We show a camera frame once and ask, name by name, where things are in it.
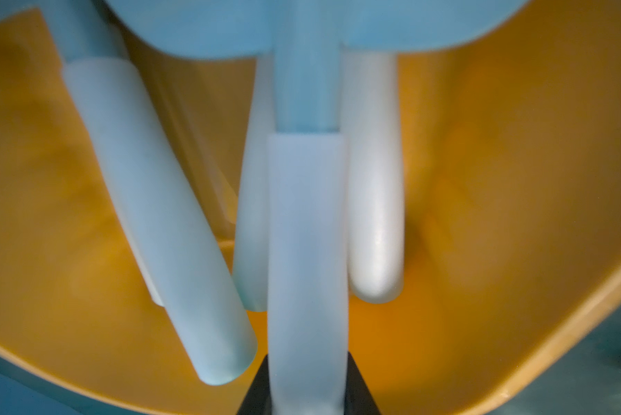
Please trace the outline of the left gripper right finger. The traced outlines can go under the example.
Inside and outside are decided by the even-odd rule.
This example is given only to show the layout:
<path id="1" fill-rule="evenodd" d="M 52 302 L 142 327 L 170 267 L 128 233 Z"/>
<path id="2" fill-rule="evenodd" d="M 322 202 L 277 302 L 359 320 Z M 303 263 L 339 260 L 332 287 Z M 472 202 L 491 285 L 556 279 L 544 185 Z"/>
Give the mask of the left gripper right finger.
<path id="1" fill-rule="evenodd" d="M 381 411 L 351 353 L 348 353 L 344 414 L 381 415 Z"/>

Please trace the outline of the blue pointed shovel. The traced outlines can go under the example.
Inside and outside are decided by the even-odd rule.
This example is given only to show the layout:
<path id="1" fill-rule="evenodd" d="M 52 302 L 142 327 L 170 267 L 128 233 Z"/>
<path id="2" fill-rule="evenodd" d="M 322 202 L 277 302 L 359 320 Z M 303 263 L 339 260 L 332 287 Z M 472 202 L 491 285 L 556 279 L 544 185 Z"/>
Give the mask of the blue pointed shovel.
<path id="1" fill-rule="evenodd" d="M 144 261 L 144 258 L 141 255 L 141 252 L 139 251 L 139 245 L 137 244 L 137 240 L 135 239 L 133 233 L 131 232 L 130 228 L 129 228 L 129 224 L 126 220 L 125 214 L 122 212 L 122 210 L 120 209 L 120 207 L 118 205 L 114 206 L 115 212 L 117 214 L 117 218 L 119 220 L 120 226 L 125 234 L 125 238 L 129 244 L 129 247 L 132 251 L 132 254 L 134 256 L 134 259 L 136 261 L 136 264 L 139 268 L 139 271 L 142 275 L 142 278 L 144 280 L 144 283 L 147 287 L 147 290 L 151 296 L 151 300 L 154 304 L 156 304 L 159 307 L 164 307 L 163 305 L 163 300 L 161 299 L 158 290 L 156 288 L 156 286 L 154 285 L 154 282 L 151 278 L 151 275 L 149 273 L 149 270 L 147 269 L 146 263 Z"/>

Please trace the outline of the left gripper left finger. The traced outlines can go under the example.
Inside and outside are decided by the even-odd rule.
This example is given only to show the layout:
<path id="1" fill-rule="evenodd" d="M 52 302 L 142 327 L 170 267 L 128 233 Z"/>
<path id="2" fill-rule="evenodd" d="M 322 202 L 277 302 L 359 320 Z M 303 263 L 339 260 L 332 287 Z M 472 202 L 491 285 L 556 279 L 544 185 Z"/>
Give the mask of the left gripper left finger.
<path id="1" fill-rule="evenodd" d="M 263 359 L 237 415 L 272 415 L 269 355 Z"/>

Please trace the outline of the blue round shovel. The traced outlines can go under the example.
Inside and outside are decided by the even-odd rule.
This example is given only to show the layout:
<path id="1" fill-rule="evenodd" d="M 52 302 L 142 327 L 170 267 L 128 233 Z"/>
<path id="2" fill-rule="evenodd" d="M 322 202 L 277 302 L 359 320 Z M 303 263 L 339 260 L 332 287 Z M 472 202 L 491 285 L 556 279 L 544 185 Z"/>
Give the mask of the blue round shovel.
<path id="1" fill-rule="evenodd" d="M 241 166 L 233 264 L 234 283 L 244 307 L 255 312 L 267 309 L 267 143 L 274 131 L 273 58 L 271 55 L 262 55 L 256 62 Z"/>

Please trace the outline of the yellow plastic storage box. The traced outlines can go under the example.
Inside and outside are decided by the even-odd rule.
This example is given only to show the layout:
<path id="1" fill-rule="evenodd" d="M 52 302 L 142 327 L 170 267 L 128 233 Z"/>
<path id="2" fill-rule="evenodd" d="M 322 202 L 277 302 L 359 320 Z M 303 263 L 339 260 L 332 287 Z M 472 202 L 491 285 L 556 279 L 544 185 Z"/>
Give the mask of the yellow plastic storage box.
<path id="1" fill-rule="evenodd" d="M 349 304 L 384 414 L 621 414 L 621 1 L 398 61 L 405 283 Z M 128 247 L 36 11 L 0 22 L 0 370 L 83 414 L 233 414 Z"/>

